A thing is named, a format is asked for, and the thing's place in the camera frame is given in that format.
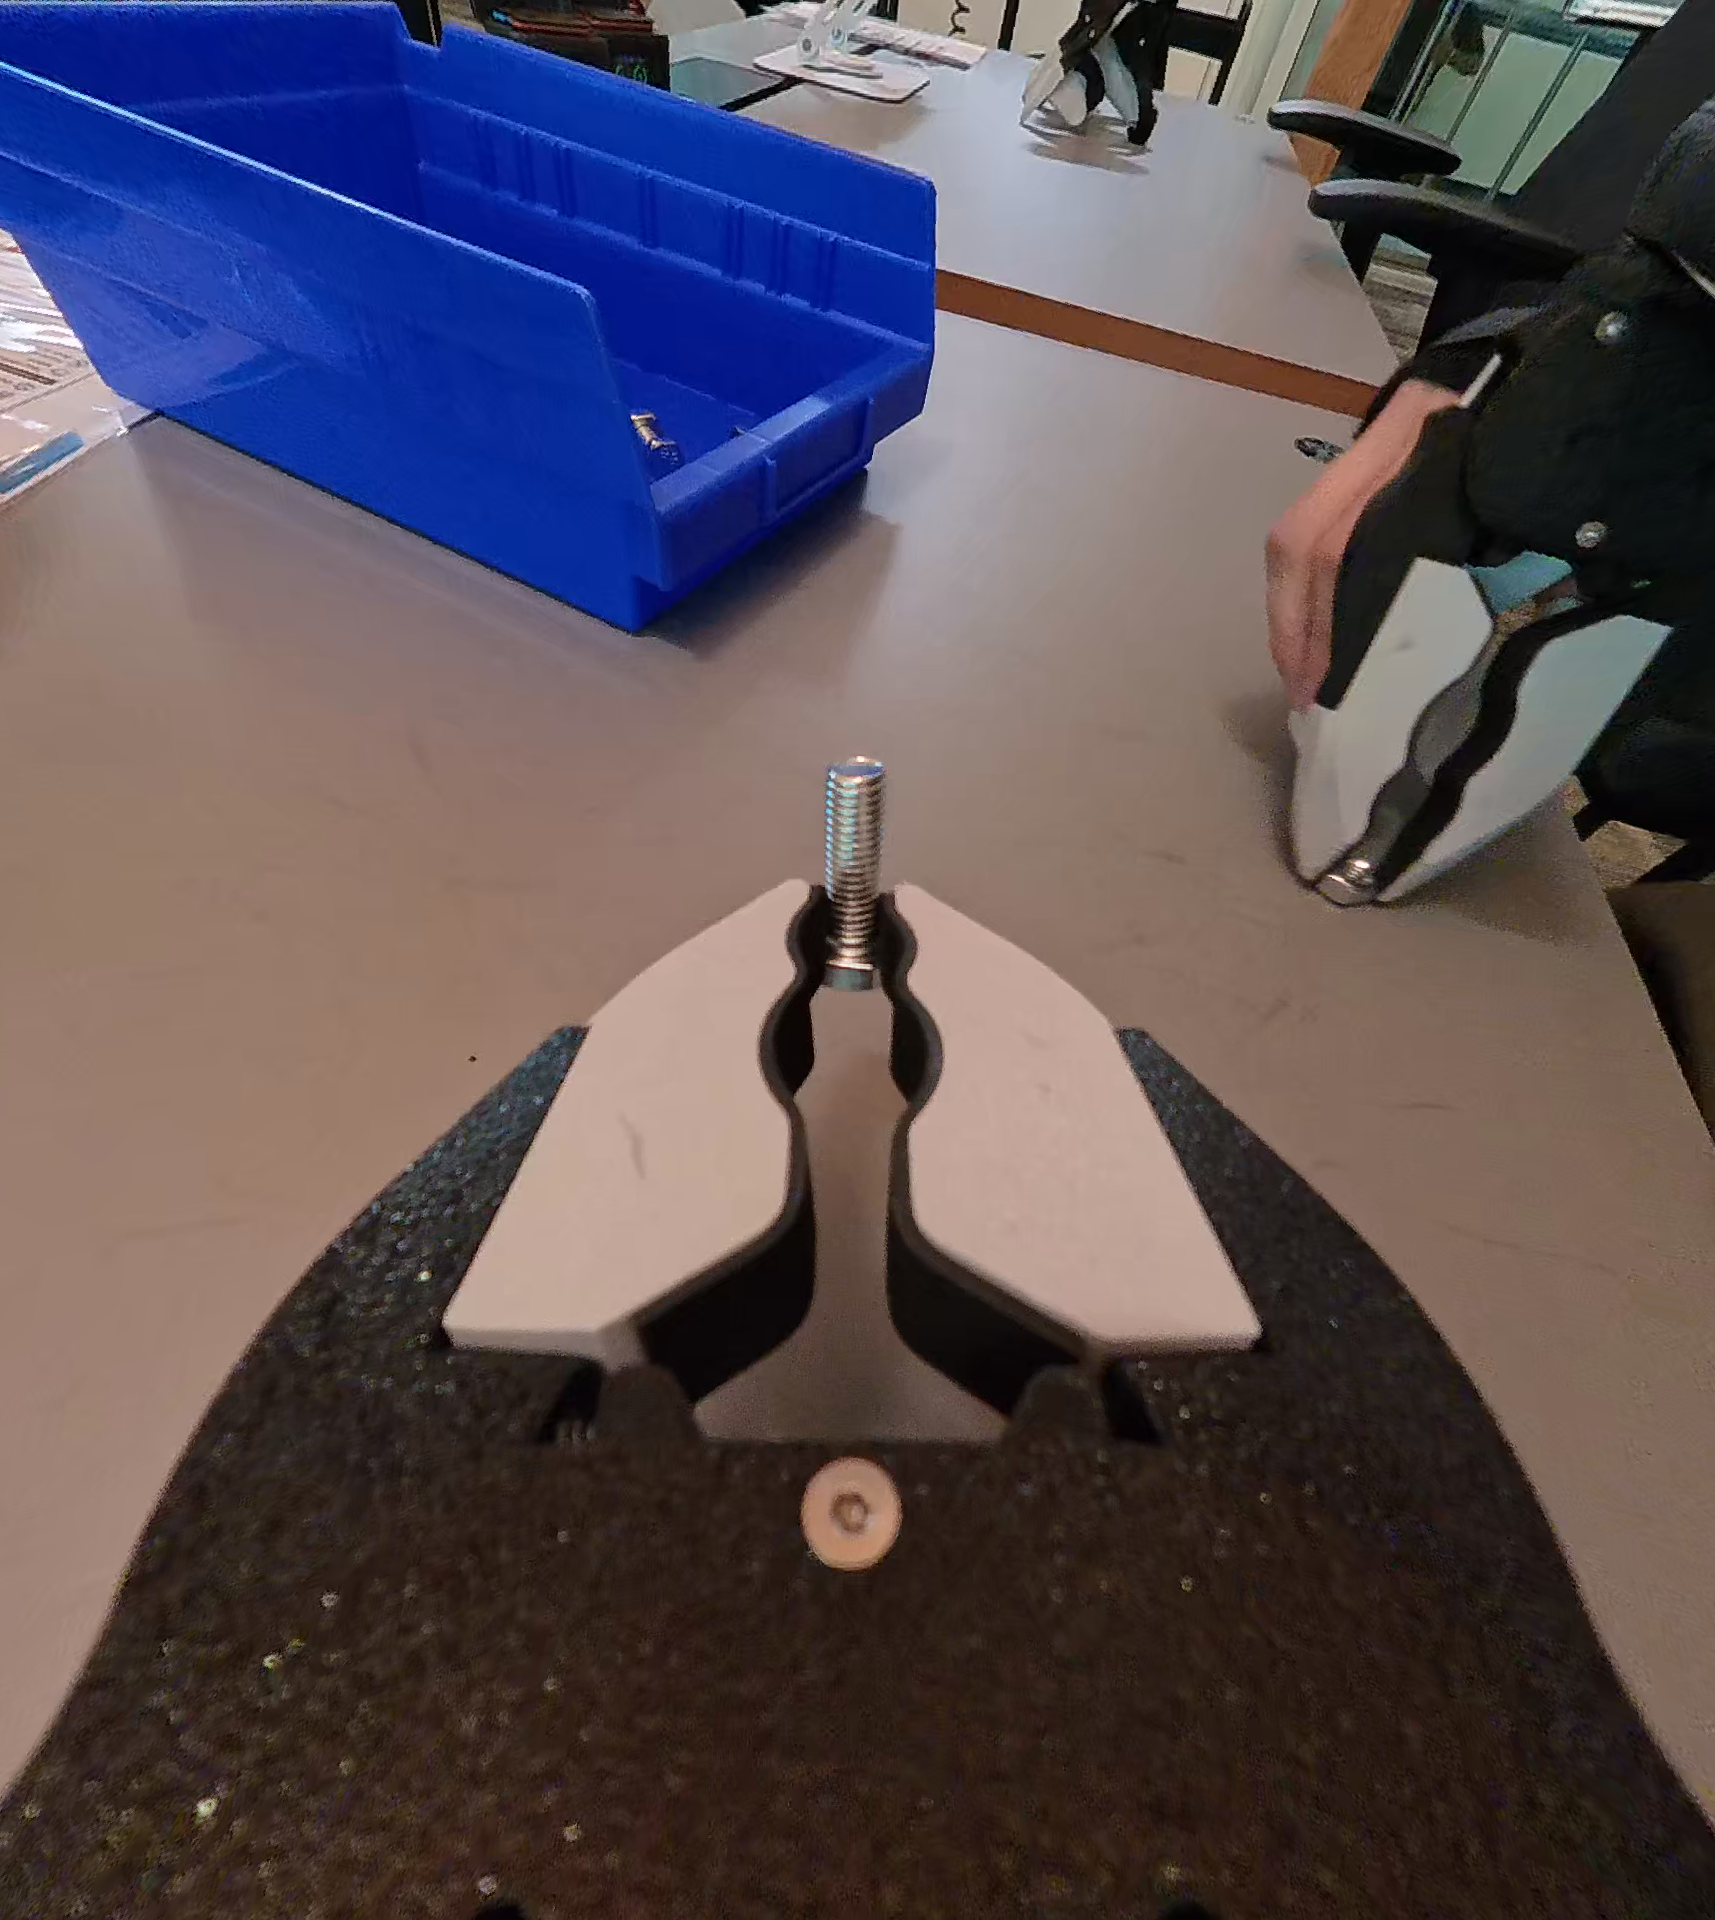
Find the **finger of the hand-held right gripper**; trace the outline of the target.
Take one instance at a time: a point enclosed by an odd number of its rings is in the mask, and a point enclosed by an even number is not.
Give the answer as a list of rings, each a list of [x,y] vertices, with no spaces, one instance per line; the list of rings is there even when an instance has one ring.
[[[1473,724],[1491,612],[1465,568],[1409,566],[1345,689],[1289,721],[1289,838],[1309,885],[1343,852],[1389,852],[1431,799]]]
[[[1423,713],[1415,793],[1367,839],[1367,898],[1419,891],[1557,797],[1669,635],[1625,612],[1565,612],[1493,641]]]

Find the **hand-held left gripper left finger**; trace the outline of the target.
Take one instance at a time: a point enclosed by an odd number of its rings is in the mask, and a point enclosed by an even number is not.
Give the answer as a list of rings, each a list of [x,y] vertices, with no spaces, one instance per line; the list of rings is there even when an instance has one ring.
[[[597,1008],[444,1309],[452,1348],[653,1366],[701,1403],[801,1325],[817,919],[785,877]]]

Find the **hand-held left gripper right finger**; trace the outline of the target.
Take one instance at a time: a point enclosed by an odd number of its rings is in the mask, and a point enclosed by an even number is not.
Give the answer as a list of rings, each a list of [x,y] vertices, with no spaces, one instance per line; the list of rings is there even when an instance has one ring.
[[[1107,1015],[923,885],[899,883],[877,932],[903,1344],[997,1411],[1053,1367],[1257,1348],[1253,1300]]]

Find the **blue plastic bin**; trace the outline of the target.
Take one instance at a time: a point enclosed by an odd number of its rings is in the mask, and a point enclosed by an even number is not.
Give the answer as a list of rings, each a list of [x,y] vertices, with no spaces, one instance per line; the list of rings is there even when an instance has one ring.
[[[126,400],[627,632],[935,352],[927,177],[394,3],[0,3],[0,228]]]

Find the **grey desk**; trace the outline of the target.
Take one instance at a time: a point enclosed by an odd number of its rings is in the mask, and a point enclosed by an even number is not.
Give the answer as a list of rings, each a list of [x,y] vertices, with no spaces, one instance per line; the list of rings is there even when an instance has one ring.
[[[1283,136],[1187,99],[1147,147],[1047,133],[1017,117],[1025,75],[991,52],[905,103],[799,85],[747,115],[927,177],[949,316],[1361,414],[1393,349]]]
[[[166,419],[0,511],[0,1796],[222,1374],[541,1038],[821,862],[1143,1027],[1435,1320],[1715,1820],[1715,1150],[1563,808],[1281,852],[1261,543],[1341,421],[971,317],[625,635]]]

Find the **person's right hand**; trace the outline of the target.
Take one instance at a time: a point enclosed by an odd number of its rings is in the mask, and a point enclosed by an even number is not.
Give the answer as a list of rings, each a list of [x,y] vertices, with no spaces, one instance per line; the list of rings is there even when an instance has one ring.
[[[1273,524],[1263,545],[1269,658],[1291,708],[1317,700],[1329,670],[1335,590],[1349,536],[1415,452],[1431,415],[1459,396],[1405,379]]]

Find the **black office chair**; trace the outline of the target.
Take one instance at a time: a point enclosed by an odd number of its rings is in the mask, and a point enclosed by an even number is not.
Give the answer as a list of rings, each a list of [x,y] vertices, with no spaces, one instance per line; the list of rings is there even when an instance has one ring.
[[[1683,3],[1553,145],[1509,211],[1417,186],[1419,176],[1443,169],[1443,154],[1423,149],[1413,131],[1385,117],[1325,103],[1275,108],[1269,117],[1281,131],[1305,133],[1355,162],[1351,179],[1327,179],[1309,199],[1341,222],[1359,273],[1385,233],[1443,243],[1419,349],[1373,396],[1363,423],[1399,401],[1417,415],[1455,401],[1493,348],[1445,348],[1445,336],[1501,305],[1533,305],[1571,264],[1615,243],[1665,143],[1713,95],[1715,1]]]

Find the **black and white gripper device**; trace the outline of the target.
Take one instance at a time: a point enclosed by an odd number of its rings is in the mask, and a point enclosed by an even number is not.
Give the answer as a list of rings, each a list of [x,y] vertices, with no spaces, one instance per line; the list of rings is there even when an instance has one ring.
[[[1129,145],[1145,147],[1157,125],[1163,26],[1149,1],[1083,1],[1053,52],[1037,60],[1019,117],[1085,131],[1109,108]]]

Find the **white stand base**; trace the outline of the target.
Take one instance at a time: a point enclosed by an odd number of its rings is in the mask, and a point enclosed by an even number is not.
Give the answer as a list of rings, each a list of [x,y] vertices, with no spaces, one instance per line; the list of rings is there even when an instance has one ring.
[[[929,73],[905,57],[859,52],[857,27],[871,5],[821,1],[807,5],[793,41],[757,53],[751,68],[767,78],[813,84],[877,103],[903,103],[921,92]]]

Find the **wooden post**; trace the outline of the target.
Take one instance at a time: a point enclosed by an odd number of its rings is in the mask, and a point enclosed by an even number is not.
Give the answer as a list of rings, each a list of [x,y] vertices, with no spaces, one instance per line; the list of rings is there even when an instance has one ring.
[[[1297,95],[1387,114],[1445,1],[1343,1]]]

